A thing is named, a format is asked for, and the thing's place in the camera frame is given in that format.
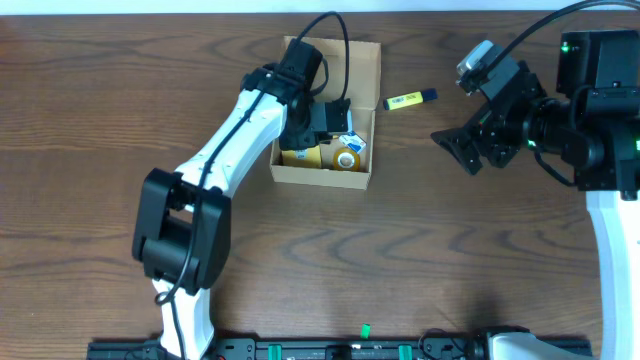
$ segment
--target wooden table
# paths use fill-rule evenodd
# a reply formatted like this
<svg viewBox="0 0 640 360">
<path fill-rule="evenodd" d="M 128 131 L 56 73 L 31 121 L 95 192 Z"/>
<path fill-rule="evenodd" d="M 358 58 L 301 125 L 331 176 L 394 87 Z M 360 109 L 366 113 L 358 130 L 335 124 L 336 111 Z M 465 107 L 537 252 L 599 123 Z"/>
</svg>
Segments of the wooden table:
<svg viewBox="0 0 640 360">
<path fill-rule="evenodd" d="M 262 337 L 418 338 L 519 324 L 602 334 L 598 257 L 584 194 L 524 152 L 469 177 L 429 138 L 482 104 L 455 66 L 507 44 L 543 13 L 347 14 L 383 44 L 381 98 L 430 104 L 376 118 L 366 192 L 276 184 L 263 153 L 233 200 L 218 329 Z M 82 359 L 92 339 L 162 330 L 130 255 L 140 186 L 216 131 L 242 76 L 277 61 L 313 15 L 5 17 L 0 20 L 0 358 Z M 635 13 L 572 15 L 515 51 L 555 88 L 560 33 L 637 26 Z M 333 21 L 311 33 L 341 38 Z"/>
</svg>

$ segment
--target yellow tape roll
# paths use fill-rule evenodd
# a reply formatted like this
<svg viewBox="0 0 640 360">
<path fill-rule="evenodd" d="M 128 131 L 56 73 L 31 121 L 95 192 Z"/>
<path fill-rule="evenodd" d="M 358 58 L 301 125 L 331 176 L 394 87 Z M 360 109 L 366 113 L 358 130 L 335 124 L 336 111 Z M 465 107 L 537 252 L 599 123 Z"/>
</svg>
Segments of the yellow tape roll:
<svg viewBox="0 0 640 360">
<path fill-rule="evenodd" d="M 342 148 L 333 155 L 333 168 L 338 171 L 359 171 L 360 156 L 349 148 Z"/>
</svg>

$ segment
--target packing tape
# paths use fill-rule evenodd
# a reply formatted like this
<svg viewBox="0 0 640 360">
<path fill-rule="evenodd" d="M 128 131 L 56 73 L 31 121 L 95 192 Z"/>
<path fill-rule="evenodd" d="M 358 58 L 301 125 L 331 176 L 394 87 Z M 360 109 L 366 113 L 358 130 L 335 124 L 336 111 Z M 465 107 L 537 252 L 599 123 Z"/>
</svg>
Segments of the packing tape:
<svg viewBox="0 0 640 360">
<path fill-rule="evenodd" d="M 338 171 L 358 171 L 360 156 L 349 148 L 342 148 L 333 155 L 333 168 Z"/>
</svg>

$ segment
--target white background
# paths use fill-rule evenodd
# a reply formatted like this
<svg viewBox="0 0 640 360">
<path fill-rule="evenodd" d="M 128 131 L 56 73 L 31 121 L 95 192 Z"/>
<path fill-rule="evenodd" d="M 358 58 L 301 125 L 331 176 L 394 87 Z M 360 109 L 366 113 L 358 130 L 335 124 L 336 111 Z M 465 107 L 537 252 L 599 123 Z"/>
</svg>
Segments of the white background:
<svg viewBox="0 0 640 360">
<path fill-rule="evenodd" d="M 0 0 L 0 14 L 552 10 L 575 2 L 571 0 Z"/>
</svg>

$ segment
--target wooden tabletop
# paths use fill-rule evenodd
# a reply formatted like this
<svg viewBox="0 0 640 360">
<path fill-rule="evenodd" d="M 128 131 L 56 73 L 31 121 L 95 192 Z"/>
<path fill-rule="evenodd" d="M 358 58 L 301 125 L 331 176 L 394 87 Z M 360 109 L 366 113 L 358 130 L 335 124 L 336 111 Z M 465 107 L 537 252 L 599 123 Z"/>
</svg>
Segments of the wooden tabletop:
<svg viewBox="0 0 640 360">
<path fill-rule="evenodd" d="M 435 87 L 376 115 L 366 192 L 276 184 L 264 152 L 233 199 L 217 329 L 261 337 L 416 339 L 518 324 L 599 352 L 598 256 L 584 194 L 519 154 L 468 176 L 429 138 L 483 103 L 454 84 L 484 39 L 506 45 L 543 13 L 346 14 L 382 43 L 381 98 Z M 93 339 L 148 338 L 160 309 L 131 257 L 140 187 L 173 170 L 230 113 L 245 73 L 277 61 L 313 15 L 5 17 L 0 20 L 0 358 L 82 359 Z M 514 56 L 555 88 L 562 31 L 637 26 L 589 12 Z M 341 38 L 335 21 L 311 32 Z"/>
</svg>

